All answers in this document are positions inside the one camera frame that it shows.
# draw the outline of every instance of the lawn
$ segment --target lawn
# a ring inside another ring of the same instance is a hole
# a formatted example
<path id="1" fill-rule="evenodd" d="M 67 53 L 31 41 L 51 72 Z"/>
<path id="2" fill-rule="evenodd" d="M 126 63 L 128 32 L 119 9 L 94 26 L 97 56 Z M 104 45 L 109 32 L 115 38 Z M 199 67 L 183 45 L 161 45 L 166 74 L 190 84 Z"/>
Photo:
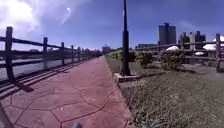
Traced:
<path id="1" fill-rule="evenodd" d="M 106 59 L 113 73 L 120 71 L 120 61 Z M 119 87 L 137 128 L 224 127 L 224 75 L 215 69 L 171 72 L 135 63 L 130 69 L 143 78 Z"/>

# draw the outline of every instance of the black lamp post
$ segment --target black lamp post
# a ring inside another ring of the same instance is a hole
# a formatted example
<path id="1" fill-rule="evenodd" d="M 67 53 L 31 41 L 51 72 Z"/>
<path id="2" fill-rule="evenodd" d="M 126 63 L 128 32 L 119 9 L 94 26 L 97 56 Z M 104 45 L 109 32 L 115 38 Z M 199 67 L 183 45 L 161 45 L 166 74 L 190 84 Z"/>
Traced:
<path id="1" fill-rule="evenodd" d="M 127 23 L 127 1 L 123 0 L 124 4 L 124 30 L 123 30 L 123 52 L 122 52 L 122 68 L 121 68 L 121 75 L 122 76 L 130 76 L 130 69 L 128 64 L 129 58 L 129 33 L 128 33 L 128 23 Z"/>

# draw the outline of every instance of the bush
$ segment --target bush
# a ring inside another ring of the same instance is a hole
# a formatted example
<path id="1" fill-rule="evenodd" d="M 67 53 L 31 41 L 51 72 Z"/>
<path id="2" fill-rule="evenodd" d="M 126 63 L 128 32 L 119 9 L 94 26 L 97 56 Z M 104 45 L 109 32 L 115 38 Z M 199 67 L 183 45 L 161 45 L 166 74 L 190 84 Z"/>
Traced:
<path id="1" fill-rule="evenodd" d="M 152 62 L 152 53 L 148 51 L 138 51 L 136 52 L 135 60 L 143 68 L 146 68 L 146 66 Z"/>
<path id="2" fill-rule="evenodd" d="M 122 50 L 118 50 L 115 52 L 109 53 L 109 56 L 117 59 L 117 60 L 122 60 Z M 135 61 L 135 52 L 134 51 L 129 51 L 129 62 L 134 62 Z"/>
<path id="3" fill-rule="evenodd" d="M 184 52 L 182 50 L 164 51 L 160 55 L 161 66 L 165 70 L 179 70 L 183 60 Z"/>

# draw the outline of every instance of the white structure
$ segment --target white structure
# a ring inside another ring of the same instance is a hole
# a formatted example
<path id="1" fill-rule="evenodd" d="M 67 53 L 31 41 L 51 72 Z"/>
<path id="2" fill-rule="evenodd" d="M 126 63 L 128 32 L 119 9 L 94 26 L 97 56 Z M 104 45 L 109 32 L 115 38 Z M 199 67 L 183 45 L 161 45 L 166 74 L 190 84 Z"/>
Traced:
<path id="1" fill-rule="evenodd" d="M 196 56 L 202 56 L 202 55 L 204 55 L 204 52 L 196 52 L 195 55 Z"/>
<path id="2" fill-rule="evenodd" d="M 179 48 L 177 46 L 172 46 L 166 49 L 167 51 L 175 51 L 175 50 L 179 50 Z"/>
<path id="3" fill-rule="evenodd" d="M 220 36 L 220 40 L 224 41 L 224 36 Z M 208 50 L 208 51 L 215 51 L 216 50 L 216 44 L 206 44 L 203 48 L 205 50 Z"/>

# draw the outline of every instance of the walkway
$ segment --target walkway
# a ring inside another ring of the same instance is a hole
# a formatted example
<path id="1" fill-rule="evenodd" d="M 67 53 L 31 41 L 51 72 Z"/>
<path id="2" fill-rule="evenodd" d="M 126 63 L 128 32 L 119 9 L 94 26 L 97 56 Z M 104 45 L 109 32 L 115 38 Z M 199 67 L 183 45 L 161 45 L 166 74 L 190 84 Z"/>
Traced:
<path id="1" fill-rule="evenodd" d="M 73 67 L 2 100 L 15 128 L 133 128 L 104 57 Z"/>

